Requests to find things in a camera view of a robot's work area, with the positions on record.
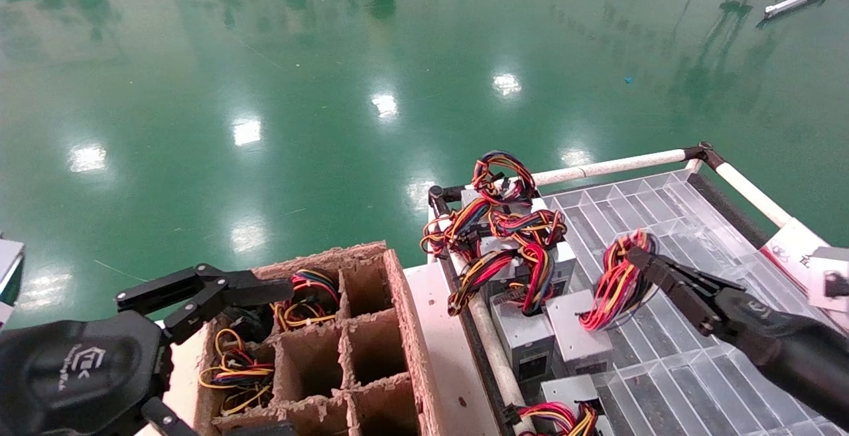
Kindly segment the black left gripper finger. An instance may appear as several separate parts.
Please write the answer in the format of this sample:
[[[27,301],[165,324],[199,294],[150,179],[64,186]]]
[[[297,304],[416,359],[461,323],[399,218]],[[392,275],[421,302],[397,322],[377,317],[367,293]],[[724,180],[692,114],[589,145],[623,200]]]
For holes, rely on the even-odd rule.
[[[283,302],[293,297],[289,277],[260,279],[251,270],[224,271],[207,263],[120,291],[119,312],[148,315],[178,304],[164,319],[164,333],[173,344],[182,344],[227,307],[252,307]]]
[[[161,399],[151,399],[141,407],[141,415],[161,435],[199,435]],[[232,428],[222,435],[295,435],[294,425],[284,421],[258,426]]]

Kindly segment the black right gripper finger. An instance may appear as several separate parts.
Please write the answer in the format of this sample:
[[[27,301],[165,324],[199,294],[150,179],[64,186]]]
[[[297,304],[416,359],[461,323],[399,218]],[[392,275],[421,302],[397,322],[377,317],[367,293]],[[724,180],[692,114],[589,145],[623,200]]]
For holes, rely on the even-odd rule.
[[[668,297],[685,289],[694,291],[698,297],[715,297],[724,289],[745,292],[742,285],[673,261],[665,255],[649,255],[647,279]]]
[[[710,292],[698,282],[695,270],[644,249],[628,250],[627,261],[639,270],[644,281],[667,295],[698,333],[704,336],[713,334],[720,317],[709,303]]]

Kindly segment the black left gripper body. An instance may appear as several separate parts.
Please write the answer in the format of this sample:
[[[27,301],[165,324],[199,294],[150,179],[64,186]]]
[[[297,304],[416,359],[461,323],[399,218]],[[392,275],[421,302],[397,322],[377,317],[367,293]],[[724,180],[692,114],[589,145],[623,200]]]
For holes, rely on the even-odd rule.
[[[3,435],[134,435],[167,388],[168,340],[145,316],[4,330]]]

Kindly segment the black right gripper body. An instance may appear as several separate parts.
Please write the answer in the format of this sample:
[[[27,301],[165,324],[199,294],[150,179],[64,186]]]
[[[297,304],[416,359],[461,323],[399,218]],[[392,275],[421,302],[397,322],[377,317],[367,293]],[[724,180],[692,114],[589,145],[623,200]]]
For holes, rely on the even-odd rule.
[[[803,315],[777,311],[745,291],[721,290],[716,336],[764,378],[839,427],[848,425],[847,336]]]

